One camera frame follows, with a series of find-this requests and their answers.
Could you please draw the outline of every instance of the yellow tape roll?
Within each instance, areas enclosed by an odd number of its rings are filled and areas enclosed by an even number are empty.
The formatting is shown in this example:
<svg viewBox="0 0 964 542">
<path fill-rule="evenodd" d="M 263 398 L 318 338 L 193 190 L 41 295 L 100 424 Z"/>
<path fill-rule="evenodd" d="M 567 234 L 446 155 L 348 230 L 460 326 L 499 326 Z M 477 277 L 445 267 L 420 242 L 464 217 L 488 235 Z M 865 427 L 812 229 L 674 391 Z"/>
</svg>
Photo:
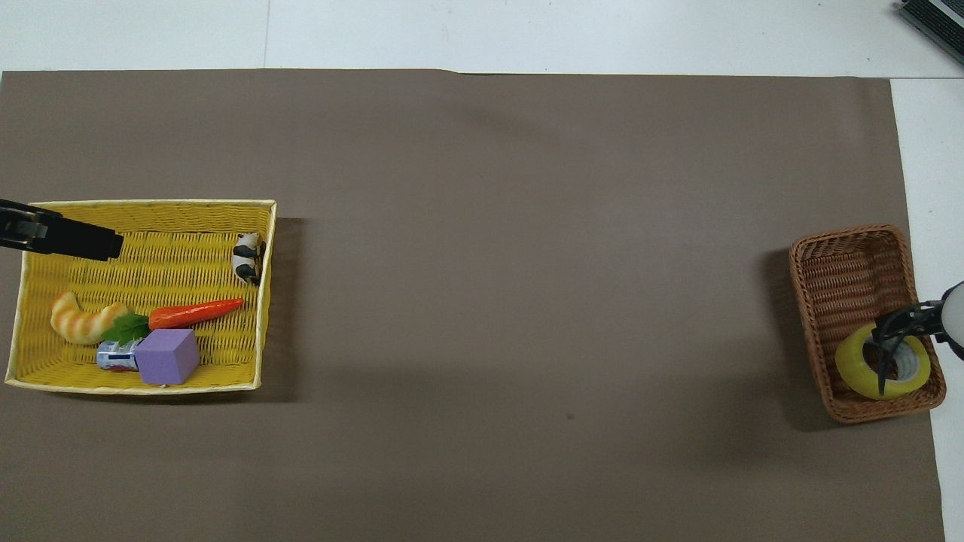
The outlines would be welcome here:
<svg viewBox="0 0 964 542">
<path fill-rule="evenodd" d="M 923 386 L 930 377 L 930 357 L 916 337 L 908 337 L 894 353 L 897 379 L 888 378 L 884 394 L 878 393 L 877 373 L 864 360 L 864 344 L 873 343 L 873 328 L 874 324 L 860 328 L 837 347 L 837 371 L 847 385 L 871 399 L 894 399 Z"/>
</svg>

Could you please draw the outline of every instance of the toy carrot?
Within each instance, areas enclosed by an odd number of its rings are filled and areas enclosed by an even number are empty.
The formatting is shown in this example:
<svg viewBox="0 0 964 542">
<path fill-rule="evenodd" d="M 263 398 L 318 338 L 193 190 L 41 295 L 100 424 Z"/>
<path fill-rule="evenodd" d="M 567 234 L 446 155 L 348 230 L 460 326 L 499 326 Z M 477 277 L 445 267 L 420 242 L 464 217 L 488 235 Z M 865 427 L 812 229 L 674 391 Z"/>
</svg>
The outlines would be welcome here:
<svg viewBox="0 0 964 542">
<path fill-rule="evenodd" d="M 147 318 L 147 326 L 151 331 L 155 329 L 177 329 L 219 318 L 234 311 L 244 304 L 244 300 L 224 299 L 221 301 L 210 301 L 197 305 L 182 305 L 179 307 L 162 307 L 154 309 Z"/>
</svg>

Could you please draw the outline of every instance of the brown basket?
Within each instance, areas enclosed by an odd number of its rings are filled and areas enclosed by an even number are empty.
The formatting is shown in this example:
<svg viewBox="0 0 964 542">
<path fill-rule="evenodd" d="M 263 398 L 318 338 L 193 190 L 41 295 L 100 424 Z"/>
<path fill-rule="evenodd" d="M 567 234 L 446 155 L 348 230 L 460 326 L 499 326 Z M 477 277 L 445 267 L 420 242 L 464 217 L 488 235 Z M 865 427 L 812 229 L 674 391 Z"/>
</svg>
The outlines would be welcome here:
<svg viewBox="0 0 964 542">
<path fill-rule="evenodd" d="M 930 410 L 944 401 L 947 384 L 929 338 L 930 378 L 896 399 L 870 399 L 853 391 L 834 362 L 837 346 L 878 316 L 918 302 L 910 251 L 894 226 L 872 225 L 798 239 L 790 248 L 810 367 L 823 404 L 842 423 L 880 420 Z"/>
</svg>

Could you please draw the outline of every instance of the yellow wicker basket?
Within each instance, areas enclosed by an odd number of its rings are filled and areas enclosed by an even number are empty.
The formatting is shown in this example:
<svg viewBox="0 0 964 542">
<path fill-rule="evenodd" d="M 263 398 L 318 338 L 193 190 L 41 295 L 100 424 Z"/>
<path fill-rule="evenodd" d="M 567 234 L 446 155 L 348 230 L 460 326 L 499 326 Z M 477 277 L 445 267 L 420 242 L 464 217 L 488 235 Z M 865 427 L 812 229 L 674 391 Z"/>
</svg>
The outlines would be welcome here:
<svg viewBox="0 0 964 542">
<path fill-rule="evenodd" d="M 72 393 L 153 395 L 253 390 L 261 385 L 268 331 L 276 204 L 270 200 L 125 200 L 31 203 L 124 237 L 120 257 L 94 261 L 23 254 L 7 384 Z M 260 286 L 230 266 L 239 233 L 266 241 Z M 97 367 L 96 345 L 65 342 L 50 327 L 51 303 L 73 291 L 84 311 L 114 302 L 148 314 L 158 307 L 244 298 L 241 309 L 193 326 L 201 365 L 179 386 L 141 382 L 136 372 Z"/>
</svg>

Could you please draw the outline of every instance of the brown mat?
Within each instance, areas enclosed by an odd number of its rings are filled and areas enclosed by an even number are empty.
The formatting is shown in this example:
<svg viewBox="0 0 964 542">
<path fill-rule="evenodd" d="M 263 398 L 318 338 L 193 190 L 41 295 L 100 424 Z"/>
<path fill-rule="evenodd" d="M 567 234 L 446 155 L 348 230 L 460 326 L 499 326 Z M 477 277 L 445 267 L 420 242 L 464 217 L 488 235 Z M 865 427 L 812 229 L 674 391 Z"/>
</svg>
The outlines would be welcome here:
<svg viewBox="0 0 964 542">
<path fill-rule="evenodd" d="M 0 387 L 0 538 L 943 538 L 927 414 L 830 420 L 788 274 L 906 231 L 887 81 L 7 72 L 0 164 L 287 217 L 262 389 Z"/>
</svg>

